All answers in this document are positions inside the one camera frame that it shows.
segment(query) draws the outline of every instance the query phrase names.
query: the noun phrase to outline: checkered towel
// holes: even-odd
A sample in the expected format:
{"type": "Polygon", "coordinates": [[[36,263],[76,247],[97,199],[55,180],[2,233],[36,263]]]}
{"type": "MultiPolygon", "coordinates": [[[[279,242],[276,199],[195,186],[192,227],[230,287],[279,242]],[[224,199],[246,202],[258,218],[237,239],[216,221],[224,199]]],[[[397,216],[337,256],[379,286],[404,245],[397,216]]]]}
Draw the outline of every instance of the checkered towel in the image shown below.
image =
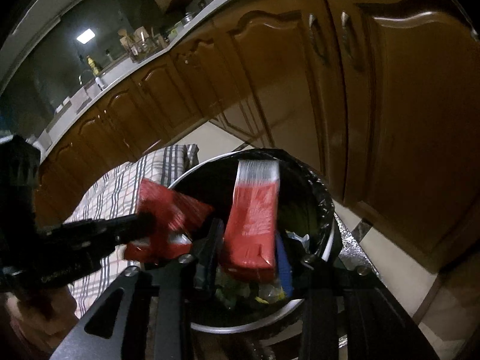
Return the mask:
{"type": "MultiPolygon", "coordinates": [[[[88,218],[112,219],[133,214],[141,179],[147,178],[168,187],[188,169],[198,164],[197,153],[197,145],[174,145],[153,151],[136,163],[126,162],[117,166],[90,187],[66,222],[88,218]]],[[[117,246],[110,256],[105,257],[99,271],[69,286],[77,301],[77,317],[85,314],[121,271],[135,264],[122,259],[124,247],[117,246]]]]}

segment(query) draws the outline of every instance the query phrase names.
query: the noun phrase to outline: wooden cabinet door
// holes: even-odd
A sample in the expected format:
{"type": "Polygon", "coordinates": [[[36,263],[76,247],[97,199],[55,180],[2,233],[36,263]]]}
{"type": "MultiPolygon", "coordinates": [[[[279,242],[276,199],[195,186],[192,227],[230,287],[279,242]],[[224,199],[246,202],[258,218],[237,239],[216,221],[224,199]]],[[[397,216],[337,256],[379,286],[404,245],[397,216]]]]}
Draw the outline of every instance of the wooden cabinet door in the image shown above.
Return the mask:
{"type": "Polygon", "coordinates": [[[163,55],[132,75],[144,97],[158,109],[167,132],[175,137],[201,119],[197,105],[177,73],[170,56],[163,55]]]}
{"type": "Polygon", "coordinates": [[[325,0],[239,0],[213,18],[238,84],[267,134],[342,198],[346,117],[338,45],[325,0]]]}
{"type": "Polygon", "coordinates": [[[38,188],[34,194],[35,213],[39,226],[62,223],[74,211],[83,196],[83,188],[78,179],[73,179],[68,170],[59,165],[56,154],[61,159],[68,148],[47,157],[40,166],[38,188]]]}
{"type": "Polygon", "coordinates": [[[328,2],[346,84],[345,204],[437,270],[480,235],[480,44],[449,0],[328,2]]]}
{"type": "Polygon", "coordinates": [[[124,162],[135,160],[106,117],[104,112],[92,105],[68,132],[77,138],[83,156],[93,164],[96,179],[124,162]]]}
{"type": "Polygon", "coordinates": [[[115,132],[133,153],[135,160],[151,146],[168,142],[159,110],[138,92],[131,79],[125,79],[108,93],[98,105],[115,132]]]}
{"type": "Polygon", "coordinates": [[[190,89],[200,112],[209,119],[220,112],[220,96],[212,83],[208,69],[218,69],[210,21],[195,30],[170,52],[178,73],[190,89]]]}
{"type": "Polygon", "coordinates": [[[242,93],[211,21],[172,51],[172,60],[203,116],[258,147],[270,146],[255,102],[242,93]]]}
{"type": "Polygon", "coordinates": [[[78,137],[65,134],[49,154],[49,160],[58,172],[65,174],[66,184],[75,195],[85,192],[97,180],[92,175],[95,173],[92,159],[85,156],[78,137]]]}

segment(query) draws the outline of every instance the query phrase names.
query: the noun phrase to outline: red plastic-wrapped box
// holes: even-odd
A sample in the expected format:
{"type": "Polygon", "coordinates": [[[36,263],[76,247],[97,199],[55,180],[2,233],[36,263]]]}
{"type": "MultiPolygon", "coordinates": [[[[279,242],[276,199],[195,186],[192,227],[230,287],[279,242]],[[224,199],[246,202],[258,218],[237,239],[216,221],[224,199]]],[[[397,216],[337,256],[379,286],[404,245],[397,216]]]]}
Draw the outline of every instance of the red plastic-wrapped box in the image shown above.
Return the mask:
{"type": "Polygon", "coordinates": [[[188,237],[213,212],[213,207],[144,178],[140,183],[137,212],[155,216],[154,232],[147,238],[130,242],[123,258],[155,263],[188,253],[191,247],[188,237]]]}
{"type": "Polygon", "coordinates": [[[220,253],[220,264],[237,280],[268,283],[275,277],[279,183],[277,161],[239,161],[220,253]]]}

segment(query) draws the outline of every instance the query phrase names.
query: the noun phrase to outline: trash can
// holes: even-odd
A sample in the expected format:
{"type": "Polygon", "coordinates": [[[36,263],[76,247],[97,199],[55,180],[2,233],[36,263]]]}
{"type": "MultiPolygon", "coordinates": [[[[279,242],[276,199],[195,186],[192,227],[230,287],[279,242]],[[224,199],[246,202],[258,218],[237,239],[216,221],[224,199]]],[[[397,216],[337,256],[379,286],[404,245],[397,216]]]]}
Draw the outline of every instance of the trash can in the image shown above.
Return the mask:
{"type": "MultiPolygon", "coordinates": [[[[277,229],[284,240],[289,260],[294,261],[295,278],[308,269],[303,260],[322,258],[332,264],[342,249],[334,219],[334,205],[325,185],[306,164],[280,149],[250,149],[212,158],[180,176],[170,188],[194,197],[215,208],[215,216],[227,223],[239,160],[277,160],[280,168],[277,229]],[[300,237],[309,235],[308,251],[286,231],[300,237]]],[[[194,330],[231,334],[251,330],[272,331],[272,326],[287,326],[301,316],[302,299],[284,299],[262,307],[239,305],[226,310],[216,299],[191,307],[194,330]]]]}

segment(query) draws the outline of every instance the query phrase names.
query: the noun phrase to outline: black trash bag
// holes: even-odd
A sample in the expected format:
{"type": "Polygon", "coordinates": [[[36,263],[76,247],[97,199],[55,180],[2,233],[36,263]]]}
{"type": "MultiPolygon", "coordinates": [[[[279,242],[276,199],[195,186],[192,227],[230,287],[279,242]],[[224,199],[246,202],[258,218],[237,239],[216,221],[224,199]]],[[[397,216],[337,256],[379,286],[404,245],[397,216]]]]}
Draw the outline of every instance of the black trash bag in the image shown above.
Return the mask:
{"type": "MultiPolygon", "coordinates": [[[[332,264],[342,249],[342,240],[336,221],[334,206],[330,194],[317,174],[306,164],[279,149],[251,149],[235,152],[212,162],[202,164],[195,171],[180,178],[173,187],[174,190],[208,203],[215,208],[213,215],[227,223],[232,206],[233,190],[237,177],[239,160],[277,160],[280,167],[280,189],[278,193],[277,229],[282,235],[287,257],[292,267],[292,275],[301,280],[302,273],[307,268],[301,264],[306,255],[300,241],[287,237],[285,230],[305,232],[296,228],[299,222],[315,224],[309,228],[310,253],[320,248],[320,255],[325,249],[332,226],[334,242],[328,263],[332,264]]],[[[190,318],[193,323],[208,327],[233,327],[253,323],[262,318],[269,318],[283,308],[290,299],[279,300],[276,303],[261,305],[253,299],[237,302],[234,309],[226,311],[223,304],[211,299],[204,301],[201,307],[190,307],[190,318]]],[[[256,334],[267,334],[269,337],[275,329],[278,332],[284,326],[294,323],[301,316],[300,309],[291,312],[256,334]]]]}
{"type": "MultiPolygon", "coordinates": [[[[295,265],[296,262],[293,261],[289,253],[293,243],[286,238],[285,230],[294,232],[300,237],[308,233],[310,253],[315,253],[318,248],[321,249],[320,252],[322,253],[332,226],[334,226],[334,243],[328,259],[329,263],[333,263],[343,244],[338,226],[334,225],[335,208],[332,198],[320,177],[308,165],[292,157],[284,150],[250,149],[237,151],[229,156],[202,164],[193,173],[180,180],[174,189],[212,205],[215,208],[215,216],[227,223],[232,206],[239,160],[279,161],[280,190],[278,194],[277,228],[281,232],[284,242],[290,245],[290,247],[286,245],[289,249],[287,253],[290,263],[295,265]]],[[[298,245],[294,249],[296,249],[294,255],[298,257],[300,253],[298,245]]]]}

